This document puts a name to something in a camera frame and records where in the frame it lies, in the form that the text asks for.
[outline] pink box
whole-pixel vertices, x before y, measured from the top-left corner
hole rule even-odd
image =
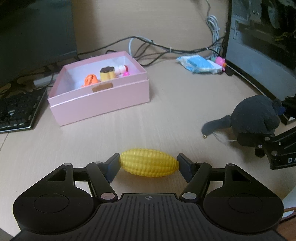
[[[99,79],[101,68],[119,65],[127,65],[130,75],[81,87],[87,75],[95,74]],[[112,83],[113,87],[96,91],[106,83]],[[124,51],[65,65],[48,96],[50,109],[60,126],[149,101],[147,73]]]

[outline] black cable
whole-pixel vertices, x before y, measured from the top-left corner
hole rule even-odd
[[[5,92],[6,91],[8,91],[9,89],[6,89],[6,90],[2,90],[1,92],[0,92],[0,95],[3,95],[3,94],[5,94]]]
[[[147,46],[146,46],[146,48],[142,51],[142,53],[140,53],[138,56],[136,56],[136,53],[135,53],[135,55],[134,55],[134,58],[138,58],[138,57],[140,57],[141,55],[143,55],[145,52],[146,52],[146,50],[149,48],[151,46],[151,44],[148,44]]]
[[[107,54],[107,53],[109,53],[109,52],[112,52],[112,53],[117,53],[117,51],[115,51],[115,50],[108,49],[108,50],[105,52],[105,54]]]
[[[219,54],[216,50],[214,50],[214,49],[210,49],[210,48],[209,48],[209,50],[213,51],[213,52],[216,53],[218,56],[220,56],[220,54]]]
[[[142,39],[140,37],[137,37],[137,36],[130,36],[130,37],[126,37],[126,38],[123,38],[123,39],[120,39],[120,40],[117,40],[109,45],[106,45],[106,46],[103,46],[101,48],[98,48],[98,49],[95,49],[95,50],[92,50],[92,51],[88,51],[88,52],[83,52],[83,53],[79,53],[78,55],[82,55],[82,54],[88,54],[88,53],[92,53],[92,52],[96,52],[96,51],[99,51],[101,49],[104,49],[104,48],[107,48],[111,45],[114,45],[116,43],[119,43],[121,41],[124,41],[124,40],[127,40],[127,39],[131,39],[131,38],[135,38],[135,39],[138,39],[140,41],[143,42],[143,44],[141,44],[141,46],[137,49],[136,53],[134,54],[133,58],[135,58],[137,61],[139,61],[140,59],[142,59],[143,57],[146,57],[146,56],[151,56],[151,55],[155,55],[155,54],[159,54],[158,57],[156,57],[155,59],[153,59],[150,63],[148,64],[141,64],[141,66],[143,67],[147,67],[149,65],[151,65],[152,63],[154,63],[156,60],[158,60],[161,56],[167,54],[167,53],[174,53],[174,54],[196,54],[196,53],[199,53],[199,52],[202,52],[202,51],[205,51],[205,50],[210,50],[210,51],[213,51],[215,52],[216,54],[218,54],[218,56],[220,56],[220,54],[214,50],[214,49],[210,49],[210,47],[216,45],[221,39],[223,39],[224,37],[220,37],[219,39],[217,39],[214,43],[212,43],[209,47],[204,47],[204,48],[200,48],[200,49],[193,49],[193,50],[176,50],[176,49],[172,49],[172,48],[168,48],[168,47],[165,47],[165,46],[162,46],[162,45],[158,45],[158,44],[155,44],[153,41],[150,42],[150,41],[147,41],[145,39]],[[145,44],[148,44],[145,49],[139,54],[136,56],[136,54],[140,51],[140,49],[145,45]],[[165,49],[166,51],[165,52],[158,52],[158,53],[152,53],[152,54],[146,54],[146,55],[143,55],[146,50],[151,46],[156,46],[156,47],[160,47],[162,49]],[[114,50],[107,50],[106,51],[106,54],[108,52],[117,52],[117,51],[114,51]]]
[[[140,37],[137,37],[137,36],[130,36],[130,37],[126,37],[126,38],[123,38],[123,39],[119,39],[111,44],[108,44],[106,46],[103,46],[101,48],[98,48],[98,49],[94,49],[94,50],[91,50],[91,51],[87,51],[87,52],[82,52],[82,53],[79,53],[78,55],[83,55],[83,54],[89,54],[89,53],[93,53],[93,52],[96,52],[96,51],[99,51],[99,50],[102,50],[102,49],[105,49],[105,48],[108,48],[114,44],[117,44],[121,41],[124,41],[124,40],[127,40],[127,39],[138,39],[142,42],[145,42],[147,44],[150,44],[150,45],[153,45],[153,46],[156,46],[156,47],[159,47],[159,48],[162,48],[166,51],[169,51],[170,53],[176,53],[176,54],[194,54],[194,53],[198,53],[198,52],[201,52],[201,51],[205,51],[207,50],[207,48],[200,48],[200,49],[194,49],[194,50],[178,50],[178,49],[172,49],[172,48],[168,48],[166,46],[162,46],[162,45],[159,45],[159,44],[156,44],[154,42],[150,42],[150,41],[147,41],[145,39],[142,39]]]
[[[156,52],[156,53],[150,53],[150,54],[145,54],[145,55],[142,55],[141,57],[139,57],[138,59],[136,59],[137,61],[144,58],[144,57],[147,57],[147,56],[151,56],[151,55],[155,55],[155,54],[162,54],[162,53],[169,53],[169,52]]]
[[[140,49],[145,45],[146,43],[142,43],[141,46],[137,49],[135,54],[133,55],[133,58],[136,56],[136,54],[140,51]]]
[[[148,67],[149,65],[153,64],[156,60],[158,60],[161,56],[163,56],[164,54],[166,54],[168,52],[163,52],[161,53],[158,57],[156,57],[154,60],[152,60],[151,62],[149,62],[148,64],[141,64],[142,67]]]
[[[46,71],[43,72],[37,72],[37,73],[32,73],[32,74],[25,74],[25,75],[21,75],[19,76],[17,79],[23,78],[23,77],[27,77],[27,76],[32,76],[32,75],[38,75],[38,74],[45,74]]]
[[[40,87],[36,88],[35,90],[40,90],[40,89],[42,89],[42,88],[49,88],[49,87],[52,87],[52,86],[50,86],[50,84],[52,83],[52,81],[53,81],[53,79],[54,79],[54,75],[55,75],[55,73],[52,73],[52,78],[50,79],[50,82],[49,82],[47,85],[45,85],[45,86],[40,86]]]

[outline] black keyboard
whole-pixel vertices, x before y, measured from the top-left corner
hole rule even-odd
[[[0,100],[0,133],[31,129],[46,88],[20,93]]]

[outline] pink figurine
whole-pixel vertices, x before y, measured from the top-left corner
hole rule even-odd
[[[123,74],[122,74],[122,77],[123,76],[129,76],[129,72],[128,71],[125,71]]]
[[[215,59],[215,63],[216,64],[219,64],[220,66],[222,66],[222,70],[225,71],[225,67],[227,66],[227,64],[225,63],[225,59],[224,58],[221,58],[220,56],[218,56],[216,59]]]

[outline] monitor screen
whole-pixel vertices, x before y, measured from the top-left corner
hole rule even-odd
[[[225,58],[270,98],[296,94],[296,0],[230,0]]]
[[[0,87],[74,56],[71,0],[0,0]]]

